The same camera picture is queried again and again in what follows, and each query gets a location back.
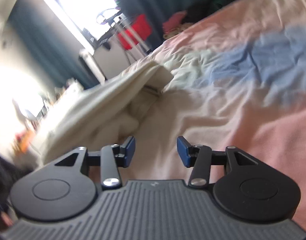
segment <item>bed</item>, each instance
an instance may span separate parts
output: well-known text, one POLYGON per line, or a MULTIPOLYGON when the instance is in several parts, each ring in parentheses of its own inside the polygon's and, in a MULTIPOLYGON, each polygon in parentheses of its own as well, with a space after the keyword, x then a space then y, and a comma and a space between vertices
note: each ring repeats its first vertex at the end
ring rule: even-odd
MULTIPOLYGON (((191 169, 178 156, 179 135, 214 150, 235 145, 298 183, 294 220, 306 230, 306 0, 238 0, 117 79, 152 62, 174 78, 133 129, 115 137, 136 138, 130 167, 120 169, 123 180, 187 180, 191 169)), ((70 117, 71 126, 75 121, 70 117)), ((211 181, 222 175, 212 167, 211 181)))

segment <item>red container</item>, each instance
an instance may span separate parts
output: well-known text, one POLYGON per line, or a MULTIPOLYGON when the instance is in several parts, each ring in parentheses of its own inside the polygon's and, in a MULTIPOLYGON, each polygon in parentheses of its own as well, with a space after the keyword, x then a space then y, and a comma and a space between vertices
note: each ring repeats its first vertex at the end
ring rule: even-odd
MULTIPOLYGON (((146 17, 145 14, 141 14, 139 15, 135 21, 131 24, 132 28, 134 29, 134 31, 142 38, 142 40, 146 40, 147 37, 150 36, 150 34, 152 33, 152 28, 151 26, 148 24, 148 22, 146 21, 146 17)), ((133 35, 129 32, 129 30, 124 30, 124 32, 126 33, 126 35, 128 35, 135 44, 138 44, 139 42, 133 37, 133 35)), ((120 40, 122 46, 124 47, 124 49, 128 50, 131 49, 131 45, 128 44, 128 42, 123 38, 123 36, 119 33, 118 35, 118 39, 120 40)))

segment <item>wall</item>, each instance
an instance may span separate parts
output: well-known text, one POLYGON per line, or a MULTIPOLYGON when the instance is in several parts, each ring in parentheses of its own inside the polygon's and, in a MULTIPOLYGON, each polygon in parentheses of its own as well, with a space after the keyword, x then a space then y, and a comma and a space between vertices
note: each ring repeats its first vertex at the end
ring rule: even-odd
POLYGON ((12 98, 25 91, 53 92, 54 85, 34 62, 16 33, 6 27, 0 36, 0 153, 9 158, 14 134, 23 130, 12 98))

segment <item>silver screw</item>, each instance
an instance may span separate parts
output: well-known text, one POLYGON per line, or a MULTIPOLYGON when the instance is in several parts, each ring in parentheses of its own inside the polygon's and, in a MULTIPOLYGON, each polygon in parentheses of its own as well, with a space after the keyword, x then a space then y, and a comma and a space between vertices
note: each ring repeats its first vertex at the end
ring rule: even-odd
POLYGON ((206 179, 195 178, 191 180, 191 185, 193 186, 204 186, 206 184, 206 179))
POLYGON ((107 187, 115 187, 120 184, 120 180, 117 178, 108 178, 103 181, 103 184, 107 187))

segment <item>window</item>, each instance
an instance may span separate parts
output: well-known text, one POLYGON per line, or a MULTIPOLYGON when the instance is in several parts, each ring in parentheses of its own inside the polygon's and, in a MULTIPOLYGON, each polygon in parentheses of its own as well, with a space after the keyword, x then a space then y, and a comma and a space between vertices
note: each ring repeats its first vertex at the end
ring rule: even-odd
POLYGON ((108 24, 100 25, 96 22, 97 15, 117 6, 115 0, 56 0, 56 2, 95 48, 98 40, 110 29, 108 24))

